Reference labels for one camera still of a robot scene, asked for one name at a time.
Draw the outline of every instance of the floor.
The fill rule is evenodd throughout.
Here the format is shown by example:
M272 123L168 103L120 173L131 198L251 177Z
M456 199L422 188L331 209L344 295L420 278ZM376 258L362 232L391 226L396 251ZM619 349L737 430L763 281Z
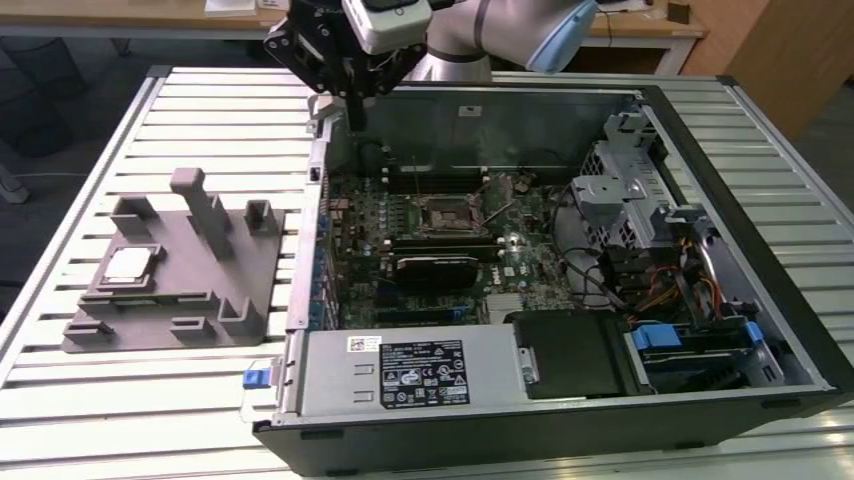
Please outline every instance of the floor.
M68 39L67 44L90 90L59 108L75 131L75 143L39 159L20 158L0 143L0 162L23 177L31 191L24 205L0 201L0 285L24 282L63 219L86 174L98 161L112 131L151 65L207 67L271 66L246 54L244 45L218 41L134 41L132 54L119 57L108 40ZM0 68L9 62L0 54ZM854 209L854 88L842 88L797 143L813 167ZM47 175L62 173L71 175ZM0 320L17 290L0 286Z

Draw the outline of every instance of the wire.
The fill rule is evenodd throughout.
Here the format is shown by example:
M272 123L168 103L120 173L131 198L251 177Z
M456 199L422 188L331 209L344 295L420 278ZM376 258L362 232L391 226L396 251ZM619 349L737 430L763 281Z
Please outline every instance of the wire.
M655 273L653 273L653 278L650 279L650 291L649 291L649 295L651 296L653 293L655 293L655 280L658 279L658 275L662 272L670 271L670 270L679 270L679 267L662 267L658 270L655 270Z
M707 277L701 277L699 281L703 282L709 287L709 295L711 297L711 308L715 311L715 317L721 318L721 303L722 303L721 288Z
M606 287L599 280L597 280L587 272L585 272L585 270L582 270L578 267L578 265L570 262L566 258L563 259L563 261L567 267L570 267L570 269L575 273L578 273L585 278L585 280L590 281L590 283L593 283L593 285L599 289L599 291L605 294L605 296L609 298L609 300L614 304L615 308L621 310L631 310L631 307L629 306L629 304L623 301L622 298L617 296L617 294L611 291L611 289Z
M671 302L673 300L675 300L677 298L679 298L679 289L678 287L674 285L673 287L670 287L665 292L662 292L658 297L649 299L646 304L643 304L639 308L638 308L638 313L646 312L649 309L651 309L653 307L661 306L669 302ZM629 317L629 323L635 323L638 321L639 317L638 315L631 315Z
M614 46L614 30L611 29L611 13L613 12L606 12L601 8L597 8L597 9L599 10L599 13L605 15L605 21L609 25L609 48L611 48Z

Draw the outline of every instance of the metal case frame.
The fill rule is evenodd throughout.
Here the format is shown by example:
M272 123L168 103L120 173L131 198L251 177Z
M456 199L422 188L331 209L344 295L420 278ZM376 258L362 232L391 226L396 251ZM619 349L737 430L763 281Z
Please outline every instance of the metal case frame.
M566 88L563 85L515 83L489 87L447 83L418 85L419 89L431 87L499 90ZM340 475L370 470L424 469L631 450L702 447L773 420L809 416L854 398L854 368L661 89L653 85L603 87L578 84L571 88L599 92L634 90L639 93L645 111L659 132L667 133L667 147L683 160L710 216L726 231L725 239L738 246L735 250L749 266L746 273L751 281L761 282L773 299L773 306L818 370L814 373L823 377L829 385L818 385L811 391L762 389L754 394L729 398L726 395L697 399L681 397L679 400L661 398L658 402L643 405L599 402L595 406L581 406L578 402L567 401L541 411L455 416L439 416L439 412L434 411L427 414L432 416L420 418L388 414L383 419L332 420L323 424L302 422L299 419L288 423L280 419L255 423L256 438L302 475ZM320 133L328 135L328 129ZM323 168L315 163L319 160L312 154L312 165ZM300 250L298 254L298 265L302 265L303 255L314 258L314 248L307 250ZM296 301L302 289L299 284L311 280L306 277L310 274L311 269L298 270L291 306L300 305ZM292 313L294 321L299 322L303 313ZM299 332L291 336L290 344L298 348L288 352L286 362L299 362L306 334ZM287 372L283 378L288 382L299 380ZM284 407L286 404L292 406L288 394L280 391L279 395L279 412L292 412Z

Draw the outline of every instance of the red wire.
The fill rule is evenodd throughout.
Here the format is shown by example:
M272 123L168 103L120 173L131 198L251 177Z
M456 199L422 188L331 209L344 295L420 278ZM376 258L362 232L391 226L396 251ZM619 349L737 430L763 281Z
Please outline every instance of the red wire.
M655 280L658 280L658 274L662 272L666 272L667 270L678 270L678 267L662 267L658 270L655 270L655 272L653 273L653 279L650 280L650 292L647 293L647 295L653 295L653 292L655 291Z

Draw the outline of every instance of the warning label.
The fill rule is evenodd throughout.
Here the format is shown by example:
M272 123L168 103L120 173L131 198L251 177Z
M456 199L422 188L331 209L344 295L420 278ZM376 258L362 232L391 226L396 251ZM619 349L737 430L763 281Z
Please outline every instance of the warning label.
M379 369L387 409L470 403L462 340L383 343Z

